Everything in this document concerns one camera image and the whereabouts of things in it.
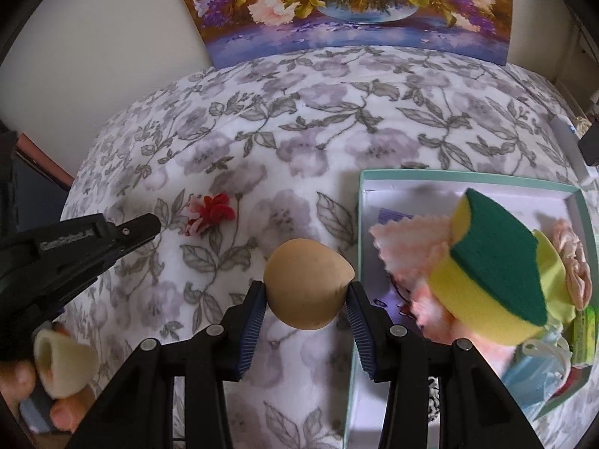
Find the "screw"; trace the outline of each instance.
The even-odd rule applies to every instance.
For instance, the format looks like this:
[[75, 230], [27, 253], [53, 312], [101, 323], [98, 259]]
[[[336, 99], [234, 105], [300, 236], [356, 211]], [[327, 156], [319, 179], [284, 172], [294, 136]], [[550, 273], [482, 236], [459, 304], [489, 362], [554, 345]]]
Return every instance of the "screw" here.
[[140, 348], [142, 348], [142, 351], [151, 351], [156, 346], [158, 346], [158, 341], [155, 340], [153, 337], [148, 337], [147, 339], [144, 339], [142, 341], [142, 344], [140, 344]]
[[472, 341], [466, 339], [465, 337], [459, 338], [455, 343], [457, 344], [457, 347], [463, 351], [469, 351], [472, 349]]
[[399, 324], [391, 326], [389, 328], [389, 332], [392, 336], [396, 337], [404, 337], [406, 334], [408, 334], [408, 330], [405, 327], [400, 326]]
[[220, 324], [211, 324], [206, 328], [206, 334], [209, 336], [220, 336], [225, 332], [225, 328]]

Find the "beige ball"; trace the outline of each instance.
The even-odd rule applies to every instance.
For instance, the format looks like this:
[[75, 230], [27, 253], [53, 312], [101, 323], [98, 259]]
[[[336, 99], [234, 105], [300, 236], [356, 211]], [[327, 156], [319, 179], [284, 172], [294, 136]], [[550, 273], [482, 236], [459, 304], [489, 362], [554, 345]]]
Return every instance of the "beige ball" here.
[[292, 239], [266, 263], [268, 305], [289, 326], [319, 329], [343, 307], [354, 275], [352, 266], [336, 251], [318, 241]]

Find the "white object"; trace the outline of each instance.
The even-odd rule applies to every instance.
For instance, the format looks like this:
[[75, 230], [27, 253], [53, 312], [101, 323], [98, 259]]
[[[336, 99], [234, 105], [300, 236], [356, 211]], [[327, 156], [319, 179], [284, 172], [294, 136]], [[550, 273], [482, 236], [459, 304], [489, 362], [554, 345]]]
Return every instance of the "white object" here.
[[570, 346], [567, 341], [560, 336], [557, 341], [557, 346], [542, 342], [540, 339], [529, 339], [522, 345], [522, 352], [527, 356], [555, 356], [563, 367], [565, 375], [557, 373], [559, 378], [568, 378], [570, 373], [570, 358], [572, 353], [570, 352]]
[[564, 151], [570, 165], [574, 169], [576, 178], [581, 186], [588, 186], [599, 177], [596, 167], [589, 167], [582, 158], [578, 148], [578, 136], [573, 131], [574, 125], [565, 115], [556, 115], [549, 122], [549, 126], [558, 140], [559, 148]]
[[34, 360], [41, 383], [53, 399], [79, 393], [100, 367], [91, 347], [50, 329], [35, 336]]

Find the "foam cone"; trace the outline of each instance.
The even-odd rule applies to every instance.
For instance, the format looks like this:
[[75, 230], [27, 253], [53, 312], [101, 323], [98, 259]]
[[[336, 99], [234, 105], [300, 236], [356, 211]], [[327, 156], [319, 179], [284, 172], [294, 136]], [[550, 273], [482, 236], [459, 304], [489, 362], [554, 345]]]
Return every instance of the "foam cone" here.
[[53, 399], [79, 393], [100, 367], [91, 347], [49, 329], [35, 336], [34, 359], [42, 385]]

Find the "blue plastic bag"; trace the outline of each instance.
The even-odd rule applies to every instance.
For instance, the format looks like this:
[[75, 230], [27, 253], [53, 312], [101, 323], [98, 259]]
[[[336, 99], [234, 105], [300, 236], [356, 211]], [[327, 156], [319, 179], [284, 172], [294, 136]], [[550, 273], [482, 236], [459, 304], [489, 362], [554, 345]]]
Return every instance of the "blue plastic bag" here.
[[549, 316], [544, 334], [520, 344], [503, 375], [502, 382], [529, 421], [534, 420], [570, 374], [572, 355], [561, 333], [561, 323]]

